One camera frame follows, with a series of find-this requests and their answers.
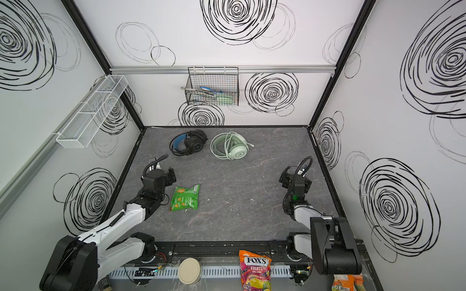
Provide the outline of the mint green headphones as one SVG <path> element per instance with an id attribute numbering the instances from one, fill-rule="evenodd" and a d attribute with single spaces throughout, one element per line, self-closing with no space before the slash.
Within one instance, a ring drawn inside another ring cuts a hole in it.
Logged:
<path id="1" fill-rule="evenodd" d="M 237 132 L 225 132 L 216 135 L 210 144 L 211 153 L 220 160 L 239 160 L 244 158 L 253 144 Z"/>

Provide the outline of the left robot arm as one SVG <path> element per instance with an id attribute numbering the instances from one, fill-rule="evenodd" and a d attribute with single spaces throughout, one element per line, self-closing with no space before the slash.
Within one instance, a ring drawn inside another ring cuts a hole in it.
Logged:
<path id="1" fill-rule="evenodd" d="M 42 291 L 91 291 L 111 272 L 135 259 L 156 256 L 153 236 L 137 232 L 117 240 L 150 218 L 162 205 L 166 187 L 176 182 L 172 167 L 163 170 L 162 155 L 148 164 L 141 176 L 143 187 L 124 208 L 97 227 L 79 236 L 65 236 L 55 246 L 40 281 Z"/>

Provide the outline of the black blue headphones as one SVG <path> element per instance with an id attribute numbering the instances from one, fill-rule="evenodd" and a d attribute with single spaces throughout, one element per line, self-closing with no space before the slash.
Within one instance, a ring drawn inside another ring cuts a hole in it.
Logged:
<path id="1" fill-rule="evenodd" d="M 175 156 L 188 156 L 200 152 L 208 140 L 207 134 L 199 129 L 177 135 L 169 148 Z"/>

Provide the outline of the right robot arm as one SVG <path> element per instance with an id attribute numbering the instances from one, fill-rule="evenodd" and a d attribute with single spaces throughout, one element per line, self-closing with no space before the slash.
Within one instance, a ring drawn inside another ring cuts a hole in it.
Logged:
<path id="1" fill-rule="evenodd" d="M 317 210 L 306 199 L 312 181 L 306 176 L 313 163 L 307 156 L 298 166 L 288 166 L 279 183 L 286 189 L 282 209 L 292 220 L 308 229 L 287 238 L 290 259 L 308 257 L 321 275 L 359 275 L 362 258 L 348 220 Z"/>

